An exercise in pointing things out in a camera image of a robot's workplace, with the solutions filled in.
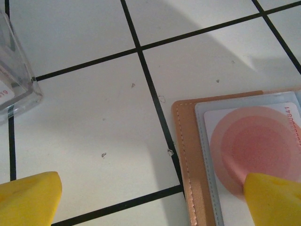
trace acrylic box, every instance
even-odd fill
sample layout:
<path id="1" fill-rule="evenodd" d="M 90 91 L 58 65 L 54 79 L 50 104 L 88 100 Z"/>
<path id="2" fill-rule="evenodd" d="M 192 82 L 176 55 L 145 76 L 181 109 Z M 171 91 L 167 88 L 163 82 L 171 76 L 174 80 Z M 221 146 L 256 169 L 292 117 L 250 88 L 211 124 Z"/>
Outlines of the acrylic box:
<path id="1" fill-rule="evenodd" d="M 42 92 L 6 14 L 0 12 L 0 124 L 34 107 Z"/>

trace leather cover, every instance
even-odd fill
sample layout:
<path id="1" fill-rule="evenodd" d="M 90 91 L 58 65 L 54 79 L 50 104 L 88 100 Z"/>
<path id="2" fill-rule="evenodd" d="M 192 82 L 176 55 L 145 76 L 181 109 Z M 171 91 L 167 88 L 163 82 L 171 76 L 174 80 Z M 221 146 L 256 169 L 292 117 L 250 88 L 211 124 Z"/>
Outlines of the leather cover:
<path id="1" fill-rule="evenodd" d="M 199 140 L 195 105 L 199 102 L 248 97 L 263 94 L 254 91 L 219 97 L 181 100 L 172 106 L 178 141 L 181 172 L 192 226 L 214 226 L 213 207 L 210 198 L 202 147 Z"/>

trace black grout line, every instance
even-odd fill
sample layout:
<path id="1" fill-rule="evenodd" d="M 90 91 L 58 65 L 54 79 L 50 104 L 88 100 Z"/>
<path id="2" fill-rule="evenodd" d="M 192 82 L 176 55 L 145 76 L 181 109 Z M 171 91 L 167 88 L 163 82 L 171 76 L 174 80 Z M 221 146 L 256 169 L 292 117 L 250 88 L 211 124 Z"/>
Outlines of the black grout line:
<path id="1" fill-rule="evenodd" d="M 59 71 L 56 71 L 56 72 L 52 72 L 52 73 L 49 73 L 49 74 L 38 76 L 38 77 L 36 77 L 36 80 L 41 81 L 41 80 L 44 80 L 44 79 L 49 79 L 49 78 L 52 78 L 52 77 L 55 77 L 55 76 L 58 76 L 58 75 L 61 75 L 61 74 L 73 72 L 73 71 L 76 71 L 76 70 L 79 70 L 79 69 L 82 69 L 82 68 L 85 68 L 85 67 L 89 67 L 89 66 L 92 66 L 92 65 L 96 65 L 96 64 L 99 64 L 99 63 L 102 63 L 102 62 L 105 62 L 105 61 L 113 60 L 113 59 L 116 59 L 116 58 L 119 58 L 119 57 L 124 57 L 124 56 L 130 55 L 130 54 L 135 53 L 135 52 L 136 52 L 135 48 L 129 49 L 129 50 L 126 50 L 126 51 L 123 51 L 123 52 L 120 52 L 120 53 L 116 53 L 116 54 L 105 56 L 105 57 L 102 57 L 102 58 L 99 58 L 99 59 L 96 59 L 96 60 L 85 62 L 85 63 L 79 64 L 79 65 L 68 67 L 68 68 L 65 68 L 65 69 L 62 69 L 62 70 L 59 70 Z"/>
<path id="2" fill-rule="evenodd" d="M 133 40 L 134 40 L 134 44 L 135 44 L 136 49 L 137 49 L 138 57 L 139 57 L 139 60 L 140 60 L 140 63 L 141 63 L 141 66 L 142 66 L 142 69 L 143 69 L 143 72 L 144 72 L 145 79 L 146 79 L 148 87 L 150 89 L 150 94 L 151 94 L 152 100 L 154 102 L 154 105 L 155 105 L 155 108 L 156 108 L 156 111 L 157 111 L 157 114 L 158 114 L 158 117 L 159 117 L 159 121 L 160 121 L 162 130 L 163 130 L 163 133 L 164 133 L 164 136 L 165 136 L 165 140 L 167 142 L 168 149 L 170 149 L 174 152 L 174 154 L 172 155 L 172 161 L 173 161 L 173 164 L 174 164 L 175 171 L 177 173 L 177 176 L 179 178 L 181 186 L 183 186 L 179 157 L 178 157 L 178 154 L 175 150 L 174 142 L 173 142 L 173 139 L 171 137 L 171 134 L 170 134 L 170 131 L 169 131 L 169 128 L 168 128 L 163 110 L 162 110 L 162 106 L 160 104 L 160 101 L 159 101 L 154 83 L 153 83 L 152 78 L 151 78 L 151 73 L 148 69 L 148 66 L 147 66 L 147 63 L 146 63 L 146 60 L 145 60 L 145 57 L 144 57 L 144 54 L 143 54 L 143 50 L 142 50 L 140 42 L 138 40 L 138 36 L 137 36 L 136 30 L 135 30 L 135 27 L 134 27 L 134 23 L 132 21 L 132 18 L 130 16 L 129 11 L 128 11 L 126 1 L 125 0 L 120 0 L 120 1 L 121 1 L 121 4 L 122 4 L 122 7 L 123 7 L 123 11 L 126 15 L 127 23 L 128 23 L 128 26 L 130 28 L 130 31 L 131 31 L 131 34 L 132 34 L 132 37 L 133 37 Z"/>
<path id="3" fill-rule="evenodd" d="M 14 106 L 8 108 L 8 142 L 9 142 L 9 168 L 10 180 L 16 180 L 16 146 L 15 146 L 15 122 Z"/>
<path id="4" fill-rule="evenodd" d="M 4 5 L 5 5 L 5 13 L 6 13 L 7 16 L 10 18 L 9 0 L 5 0 L 5 1 L 4 1 Z"/>
<path id="5" fill-rule="evenodd" d="M 227 21 L 225 23 L 217 24 L 217 25 L 214 25 L 214 26 L 211 26 L 211 27 L 203 28 L 203 29 L 200 29 L 200 30 L 196 30 L 196 31 L 193 31 L 193 32 L 186 33 L 186 34 L 181 34 L 181 35 L 169 38 L 169 39 L 164 39 L 164 40 L 161 40 L 161 41 L 153 42 L 151 44 L 147 44 L 147 45 L 142 46 L 142 49 L 146 50 L 146 49 L 162 46 L 162 45 L 165 45 L 165 44 L 168 44 L 168 43 L 171 43 L 171 42 L 183 40 L 183 39 L 190 38 L 190 37 L 193 37 L 193 36 L 196 36 L 196 35 L 199 35 L 199 34 L 211 32 L 211 31 L 214 31 L 214 30 L 217 30 L 217 29 L 220 29 L 220 28 L 224 28 L 224 27 L 228 27 L 228 26 L 231 26 L 231 25 L 239 24 L 241 22 L 245 22 L 245 21 L 252 20 L 252 19 L 255 19 L 255 18 L 259 18 L 259 17 L 261 17 L 260 13 L 252 14 L 252 15 L 245 16 L 245 17 L 242 17 L 242 18 L 239 18 L 239 19 L 235 19 L 235 20 Z"/>
<path id="6" fill-rule="evenodd" d="M 284 6 L 280 6 L 280 7 L 277 7 L 277 8 L 269 9 L 269 10 L 265 11 L 265 14 L 268 15 L 268 14 L 271 14 L 271 13 L 280 12 L 280 11 L 283 11 L 283 10 L 286 10 L 286 9 L 289 9 L 289 8 L 293 8 L 293 7 L 296 7 L 296 6 L 299 6 L 299 5 L 301 5 L 301 1 L 294 2 L 294 3 L 291 3 L 291 4 L 287 4 L 287 5 L 284 5 Z M 257 14 L 245 16 L 245 17 L 242 17 L 242 18 L 239 18 L 239 19 L 231 20 L 231 21 L 228 21 L 228 22 L 225 22 L 225 23 L 217 24 L 217 25 L 207 27 L 207 28 L 203 28 L 203 29 L 200 29 L 200 30 L 197 30 L 197 31 L 193 31 L 193 32 L 189 32 L 189 33 L 186 33 L 186 34 L 178 35 L 178 36 L 168 38 L 168 39 L 165 39 L 165 40 L 160 40 L 160 41 L 157 41 L 157 42 L 154 42 L 154 43 L 151 43 L 151 44 L 141 46 L 141 48 L 142 48 L 142 50 L 147 50 L 147 49 L 158 47 L 158 46 L 161 46 L 161 45 L 165 45 L 165 44 L 168 44 L 168 43 L 171 43 L 171 42 L 174 42 L 174 41 L 186 39 L 186 38 L 189 38 L 189 37 L 192 37 L 192 36 L 196 36 L 196 35 L 199 35 L 199 34 L 211 32 L 211 31 L 214 31 L 214 30 L 217 30 L 217 29 L 220 29 L 220 28 L 224 28 L 224 27 L 228 27 L 228 26 L 231 26 L 231 25 L 239 24 L 239 23 L 242 23 L 242 22 L 245 22 L 245 21 L 248 21 L 248 20 L 256 19 L 256 18 L 259 18 L 261 16 L 262 16 L 262 13 L 257 13 Z M 99 63 L 102 63 L 102 62 L 105 62 L 105 61 L 109 61 L 109 60 L 112 60 L 112 59 L 116 59 L 116 58 L 119 58 L 119 57 L 123 57 L 123 56 L 129 55 L 129 54 L 135 53 L 135 52 L 136 52 L 136 49 L 134 48 L 134 49 L 126 50 L 126 51 L 123 51 L 123 52 L 120 52 L 120 53 L 117 53 L 117 54 L 113 54 L 113 55 L 110 55 L 110 56 L 105 56 L 105 57 L 97 59 L 97 60 L 89 61 L 89 62 L 86 62 L 86 63 L 83 63 L 83 64 L 79 64 L 79 65 L 75 65 L 75 66 L 72 66 L 72 67 L 69 67 L 69 68 L 65 68 L 65 69 L 62 69 L 62 70 L 59 70 L 59 71 L 56 71 L 56 72 L 52 72 L 52 73 L 48 73 L 48 74 L 45 74 L 45 75 L 42 75 L 42 76 L 38 76 L 37 81 L 52 78 L 52 77 L 55 77 L 55 76 L 58 76 L 58 75 L 61 75 L 61 74 L 65 74 L 65 73 L 68 73 L 68 72 L 72 72 L 72 71 L 75 71 L 75 70 L 78 70 L 78 69 L 88 67 L 88 66 L 91 66 L 91 65 L 96 65 L 96 64 L 99 64 Z"/>
<path id="7" fill-rule="evenodd" d="M 273 23 L 269 19 L 268 15 L 265 13 L 265 11 L 263 10 L 263 8 L 261 7 L 261 5 L 259 4 L 259 2 L 257 0 L 252 0 L 252 2 L 256 6 L 258 11 L 262 14 L 264 21 L 267 23 L 267 25 L 269 26 L 269 28 L 271 29 L 271 31 L 277 38 L 278 42 L 280 43 L 280 45 L 282 46 L 282 48 L 284 49 L 284 51 L 286 52 L 288 57 L 291 59 L 293 65 L 296 67 L 298 72 L 301 74 L 301 65 L 300 65 L 299 61 L 297 60 L 297 58 L 295 57 L 295 55 L 293 54 L 291 49 L 288 47 L 287 43 L 284 41 L 284 39 L 282 38 L 282 36 L 280 35 L 280 33 L 278 32 L 276 27 L 273 25 Z"/>
<path id="8" fill-rule="evenodd" d="M 164 197 L 168 197 L 177 193 L 182 192 L 182 186 L 181 185 L 177 185 L 171 188 L 167 188 L 155 193 L 151 193 L 145 196 L 141 196 L 139 198 L 135 198 L 126 202 L 121 202 L 119 204 L 113 205 L 113 206 L 109 206 L 100 210 L 95 210 L 93 212 L 90 213 L 86 213 L 83 215 L 79 215 L 77 217 L 74 218 L 70 218 L 67 220 L 63 220 L 61 222 L 57 222 L 52 224 L 52 226 L 72 226 L 72 225 L 77 225 L 89 220 L 93 220 L 99 217 L 103 217 L 112 213 L 116 213 L 122 210 L 126 210 L 138 205 L 142 205 L 154 200 L 158 200 L 158 199 L 162 199 Z"/>
<path id="9" fill-rule="evenodd" d="M 266 10 L 265 13 L 266 14 L 276 13 L 276 12 L 280 12 L 280 11 L 283 11 L 283 10 L 286 10 L 286 9 L 289 9 L 289 8 L 293 8 L 293 7 L 296 7 L 296 6 L 300 6 L 300 5 L 301 5 L 301 1 L 297 1 L 297 2 L 294 2 L 294 3 L 291 3 L 291 4 L 287 4 L 287 5 L 284 5 L 284 6 L 280 6 L 280 7 L 277 7 L 277 8 Z"/>

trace white card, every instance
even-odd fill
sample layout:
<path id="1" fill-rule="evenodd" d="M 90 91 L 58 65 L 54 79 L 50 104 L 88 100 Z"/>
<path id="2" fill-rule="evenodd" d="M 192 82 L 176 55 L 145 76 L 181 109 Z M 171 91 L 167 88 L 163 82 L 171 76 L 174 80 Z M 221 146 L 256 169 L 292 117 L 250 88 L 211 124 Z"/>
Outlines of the white card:
<path id="1" fill-rule="evenodd" d="M 204 114 L 225 226 L 254 226 L 243 198 L 249 172 L 301 181 L 301 118 L 294 103 Z"/>

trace pink circular design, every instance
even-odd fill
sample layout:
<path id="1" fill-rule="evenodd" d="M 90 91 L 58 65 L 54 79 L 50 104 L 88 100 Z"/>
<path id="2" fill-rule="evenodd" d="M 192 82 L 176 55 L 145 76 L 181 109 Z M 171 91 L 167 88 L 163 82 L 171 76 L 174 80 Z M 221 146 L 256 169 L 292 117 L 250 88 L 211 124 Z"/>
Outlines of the pink circular design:
<path id="1" fill-rule="evenodd" d="M 296 130 L 301 136 L 301 129 Z M 268 107 L 244 107 L 227 114 L 213 131 L 210 151 L 217 177 L 241 199 L 250 172 L 293 181 L 301 174 L 301 153 L 288 118 Z"/>

